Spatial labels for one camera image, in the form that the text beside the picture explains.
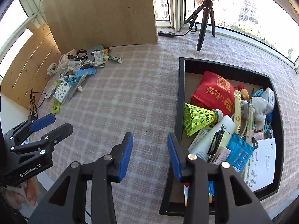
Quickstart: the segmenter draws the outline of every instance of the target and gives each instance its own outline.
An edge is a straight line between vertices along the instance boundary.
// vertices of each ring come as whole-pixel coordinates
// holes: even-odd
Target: silver bolt
[[[76,168],[76,167],[79,167],[79,163],[77,161],[73,161],[71,163],[71,168]]]
[[[190,160],[196,160],[196,159],[197,159],[197,155],[195,155],[195,154],[189,154],[189,155],[188,155],[188,158],[189,158]]]
[[[109,161],[111,159],[112,159],[112,155],[110,155],[110,154],[107,154],[104,156],[104,160],[106,160],[106,161]]]
[[[228,162],[224,161],[221,163],[221,166],[224,168],[229,168],[231,165]]]

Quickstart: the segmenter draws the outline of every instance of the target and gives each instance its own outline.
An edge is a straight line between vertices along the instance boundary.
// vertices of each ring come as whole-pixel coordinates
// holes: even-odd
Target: window
[[[14,0],[0,21],[0,48],[11,34],[28,18],[19,0]]]
[[[153,0],[153,3],[156,20],[169,21],[168,0]]]
[[[254,8],[251,19],[245,8]],[[194,11],[194,0],[185,0],[186,19]],[[299,56],[299,25],[273,0],[215,0],[213,2],[215,25],[230,28],[259,40],[277,50],[292,62]],[[201,11],[197,22],[202,21]],[[287,30],[279,27],[281,21]]]
[[[5,57],[3,58],[1,64],[0,64],[0,76],[4,77],[7,70],[9,69],[12,61],[17,56],[20,49],[23,47],[23,45],[26,43],[26,41],[30,38],[32,33],[30,30],[26,29],[21,36],[14,42],[12,47],[9,49],[9,51],[6,53]]]

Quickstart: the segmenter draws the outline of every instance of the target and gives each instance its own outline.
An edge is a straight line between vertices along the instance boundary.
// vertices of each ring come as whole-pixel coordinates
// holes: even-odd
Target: green glue stick
[[[108,56],[108,55],[105,56],[105,60],[114,60],[114,61],[117,61],[118,63],[122,63],[123,62],[122,58],[117,58],[117,57]]]

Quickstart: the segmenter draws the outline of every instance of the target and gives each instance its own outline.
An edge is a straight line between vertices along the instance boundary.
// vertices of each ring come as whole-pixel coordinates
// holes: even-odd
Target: orange toy
[[[238,90],[242,93],[241,98],[246,100],[249,99],[249,94],[248,91],[244,88],[244,86],[242,84],[238,85]]]

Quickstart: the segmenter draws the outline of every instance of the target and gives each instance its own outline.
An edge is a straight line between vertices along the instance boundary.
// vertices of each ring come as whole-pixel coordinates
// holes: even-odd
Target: white wall
[[[3,133],[28,120],[30,112],[1,93],[1,127]]]

